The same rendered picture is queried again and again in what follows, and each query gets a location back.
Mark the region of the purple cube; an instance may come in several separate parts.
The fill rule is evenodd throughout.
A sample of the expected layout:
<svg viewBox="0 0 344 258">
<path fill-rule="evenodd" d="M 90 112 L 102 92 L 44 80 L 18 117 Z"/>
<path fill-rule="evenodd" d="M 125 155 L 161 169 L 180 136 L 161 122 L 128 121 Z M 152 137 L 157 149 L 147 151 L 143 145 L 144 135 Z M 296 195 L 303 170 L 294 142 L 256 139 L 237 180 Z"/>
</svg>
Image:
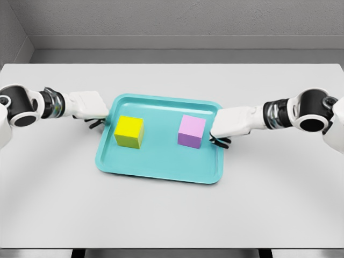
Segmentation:
<svg viewBox="0 0 344 258">
<path fill-rule="evenodd" d="M 178 129 L 177 143 L 200 149 L 206 120 L 184 114 Z"/>
</svg>

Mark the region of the yellow cube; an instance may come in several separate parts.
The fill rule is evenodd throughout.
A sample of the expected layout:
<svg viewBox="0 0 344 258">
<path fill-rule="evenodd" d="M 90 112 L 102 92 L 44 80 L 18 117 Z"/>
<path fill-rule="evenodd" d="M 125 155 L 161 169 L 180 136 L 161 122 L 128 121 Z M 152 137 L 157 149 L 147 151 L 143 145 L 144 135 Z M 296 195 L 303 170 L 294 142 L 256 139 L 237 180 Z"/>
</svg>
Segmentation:
<svg viewBox="0 0 344 258">
<path fill-rule="evenodd" d="M 114 137 L 119 146 L 140 149 L 144 133 L 143 119 L 120 116 L 114 131 Z"/>
</svg>

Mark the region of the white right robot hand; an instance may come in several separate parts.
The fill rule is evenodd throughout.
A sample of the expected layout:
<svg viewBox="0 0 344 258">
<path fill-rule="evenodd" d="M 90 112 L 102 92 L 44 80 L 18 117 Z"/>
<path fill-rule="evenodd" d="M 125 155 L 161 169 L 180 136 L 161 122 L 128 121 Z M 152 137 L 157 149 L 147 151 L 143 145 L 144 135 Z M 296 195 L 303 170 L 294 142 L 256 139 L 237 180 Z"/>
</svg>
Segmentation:
<svg viewBox="0 0 344 258">
<path fill-rule="evenodd" d="M 210 129 L 210 142 L 228 149 L 232 137 L 247 135 L 260 126 L 256 109 L 252 107 L 233 107 L 218 110 Z"/>
</svg>

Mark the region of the teal rectangular tray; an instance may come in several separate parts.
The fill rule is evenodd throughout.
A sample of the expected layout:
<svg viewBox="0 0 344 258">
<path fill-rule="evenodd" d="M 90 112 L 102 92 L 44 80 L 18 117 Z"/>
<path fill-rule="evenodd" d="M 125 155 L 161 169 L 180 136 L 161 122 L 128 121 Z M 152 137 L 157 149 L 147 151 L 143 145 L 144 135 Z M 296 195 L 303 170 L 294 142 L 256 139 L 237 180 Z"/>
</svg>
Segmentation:
<svg viewBox="0 0 344 258">
<path fill-rule="evenodd" d="M 106 173 L 213 184 L 223 175 L 224 150 L 209 141 L 221 106 L 212 101 L 122 94 L 112 103 L 95 157 Z M 184 114 L 206 120 L 200 149 L 177 143 Z M 114 131 L 120 116 L 141 118 L 145 134 L 139 149 L 118 146 Z"/>
</svg>

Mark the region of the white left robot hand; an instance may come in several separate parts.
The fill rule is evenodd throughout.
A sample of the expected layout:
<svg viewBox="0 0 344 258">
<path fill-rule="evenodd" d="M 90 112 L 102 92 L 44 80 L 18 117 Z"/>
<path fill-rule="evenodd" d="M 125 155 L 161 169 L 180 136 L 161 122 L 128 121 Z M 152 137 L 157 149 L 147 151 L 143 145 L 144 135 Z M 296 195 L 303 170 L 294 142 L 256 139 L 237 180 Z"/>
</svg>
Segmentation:
<svg viewBox="0 0 344 258">
<path fill-rule="evenodd" d="M 109 115 L 109 109 L 97 91 L 72 92 L 68 99 L 68 114 L 85 122 L 94 120 L 95 122 L 89 125 L 90 129 L 103 124 Z"/>
</svg>

